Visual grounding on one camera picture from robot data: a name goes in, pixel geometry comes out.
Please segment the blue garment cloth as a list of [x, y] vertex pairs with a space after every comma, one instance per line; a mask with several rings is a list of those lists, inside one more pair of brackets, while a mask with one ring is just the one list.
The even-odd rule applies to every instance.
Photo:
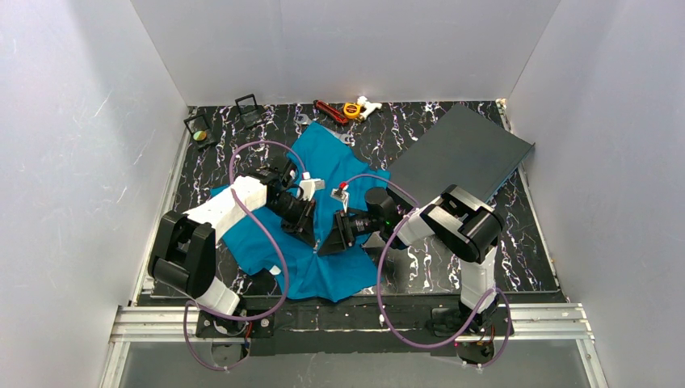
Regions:
[[[320, 243], [331, 231], [334, 213], [343, 207], [331, 197], [333, 188], [349, 180], [350, 207], [365, 210], [366, 191], [387, 187], [389, 172], [374, 171], [367, 163], [358, 160], [350, 147], [319, 124], [310, 124], [292, 149], [300, 156], [311, 176], [323, 179], [326, 185], [325, 189], [314, 194], [314, 235]], [[368, 240], [366, 234], [359, 236], [353, 246], [342, 253], [319, 256], [313, 247], [286, 234], [280, 226], [280, 217], [271, 210], [261, 208], [254, 211], [254, 215], [271, 232], [284, 254], [289, 276], [278, 275], [276, 280], [280, 285], [289, 285], [289, 298], [323, 297], [338, 302], [375, 285], [376, 265], [361, 247]], [[280, 265], [271, 241], [248, 217], [225, 233], [222, 241], [238, 266], [249, 275]]]

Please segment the round colourful brooch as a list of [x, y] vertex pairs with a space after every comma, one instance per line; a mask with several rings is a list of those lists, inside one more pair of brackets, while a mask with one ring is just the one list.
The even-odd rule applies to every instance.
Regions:
[[203, 142], [207, 139], [208, 133], [204, 130], [199, 130], [193, 133], [193, 140], [196, 142]]

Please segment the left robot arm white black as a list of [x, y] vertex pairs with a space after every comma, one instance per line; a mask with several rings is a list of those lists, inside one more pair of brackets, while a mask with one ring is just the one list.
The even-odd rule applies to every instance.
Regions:
[[147, 273], [207, 312], [238, 321], [235, 311], [241, 298], [216, 276], [221, 237], [243, 218], [253, 217], [255, 210], [267, 208], [281, 217], [287, 234], [313, 246], [314, 195], [324, 187], [323, 179], [299, 172], [287, 157], [240, 175], [204, 204], [162, 216]]

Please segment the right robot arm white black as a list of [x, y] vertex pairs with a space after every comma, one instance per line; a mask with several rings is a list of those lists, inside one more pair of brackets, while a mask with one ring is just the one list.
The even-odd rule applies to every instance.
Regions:
[[406, 249], [418, 240], [433, 237], [462, 263], [460, 314], [468, 317], [475, 312], [473, 324], [487, 322], [497, 309], [497, 294], [478, 301], [494, 287], [494, 259], [504, 227], [493, 208], [453, 184], [399, 226], [406, 213], [387, 188], [368, 189], [364, 200], [365, 210], [346, 208], [334, 213], [331, 230], [318, 251], [320, 256], [348, 251], [357, 237], [375, 232], [393, 249]]

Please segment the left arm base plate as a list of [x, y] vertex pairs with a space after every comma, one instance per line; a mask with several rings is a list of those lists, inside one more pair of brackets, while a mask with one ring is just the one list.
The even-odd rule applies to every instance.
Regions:
[[275, 331], [275, 314], [260, 319], [241, 321], [221, 318], [208, 311], [198, 311], [194, 336], [201, 339], [261, 339], [271, 338]]

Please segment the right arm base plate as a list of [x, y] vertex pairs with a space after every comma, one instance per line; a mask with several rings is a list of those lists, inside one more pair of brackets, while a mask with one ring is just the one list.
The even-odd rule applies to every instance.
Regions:
[[[471, 310], [465, 306], [434, 308], [426, 323], [426, 329], [436, 337], [449, 337], [457, 332], [469, 317]], [[513, 319], [505, 306], [494, 303], [481, 313], [476, 313], [462, 335], [468, 339], [457, 340], [456, 355], [466, 365], [488, 366], [498, 359], [504, 345], [513, 336]]]

